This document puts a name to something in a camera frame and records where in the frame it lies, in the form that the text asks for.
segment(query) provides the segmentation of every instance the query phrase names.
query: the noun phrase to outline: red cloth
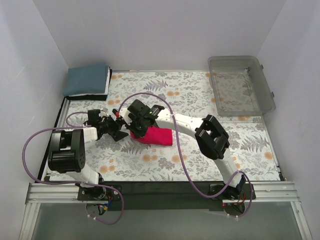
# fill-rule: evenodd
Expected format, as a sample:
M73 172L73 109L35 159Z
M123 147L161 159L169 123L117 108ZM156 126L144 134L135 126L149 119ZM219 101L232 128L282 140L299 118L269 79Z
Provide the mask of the red cloth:
M163 146L172 146L172 130L168 128L159 128L156 126L150 126L146 131L144 137L136 138L135 135L130 132L131 137L144 144L157 144Z

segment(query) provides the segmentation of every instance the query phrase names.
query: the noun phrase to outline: blue cloth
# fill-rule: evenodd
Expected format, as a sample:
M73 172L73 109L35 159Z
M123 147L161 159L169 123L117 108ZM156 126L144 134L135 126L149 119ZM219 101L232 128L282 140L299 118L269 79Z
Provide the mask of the blue cloth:
M108 68L105 62L69 68L63 95L104 94Z

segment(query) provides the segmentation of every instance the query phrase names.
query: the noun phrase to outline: floral tablecloth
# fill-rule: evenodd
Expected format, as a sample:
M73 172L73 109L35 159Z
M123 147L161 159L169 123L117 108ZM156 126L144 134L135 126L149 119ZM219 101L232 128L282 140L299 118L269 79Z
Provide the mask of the floral tablecloth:
M106 101L71 101L68 114L91 109L118 109L129 95L148 92L166 99L175 113L192 117L216 116L229 134L230 150L238 169L247 173L251 180L280 180L275 156L261 117L221 117L217 114L216 99L209 84L208 72L116 72L111 77ZM135 96L152 107L163 105L149 95ZM74 125L81 125L85 114L71 117ZM213 160L200 153L196 140L180 134L183 160L194 181L222 181ZM178 155L176 138L173 146L148 145L130 136L115 142L104 135L85 146L86 162L102 174L106 181L187 181ZM64 174L50 173L51 181L70 179Z

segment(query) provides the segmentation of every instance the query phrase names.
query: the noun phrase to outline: glass panel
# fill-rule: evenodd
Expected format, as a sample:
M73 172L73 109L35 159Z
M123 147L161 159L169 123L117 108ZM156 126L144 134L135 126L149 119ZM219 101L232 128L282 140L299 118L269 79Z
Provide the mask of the glass panel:
M116 219L118 214L119 212L110 211L102 218L111 221ZM122 219L113 226L87 217L84 204L41 204L33 240L98 238L302 239L290 202L254 202L249 213L238 220L205 209L127 210Z

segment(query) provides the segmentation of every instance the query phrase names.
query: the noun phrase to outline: black mounting plate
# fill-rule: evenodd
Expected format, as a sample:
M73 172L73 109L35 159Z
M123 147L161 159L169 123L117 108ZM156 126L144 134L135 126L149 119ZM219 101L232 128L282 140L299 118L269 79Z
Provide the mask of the black mounting plate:
M208 199L200 196L188 181L105 181L106 186L113 186L121 191L125 200L126 210L177 210L177 209L209 209L223 211L221 199ZM221 181L195 181L194 184L204 194L208 194ZM243 192L249 199L250 185L243 185ZM108 211L120 211L121 201L118 194L111 192L114 197ZM90 195L84 194L79 187L79 201L96 201Z

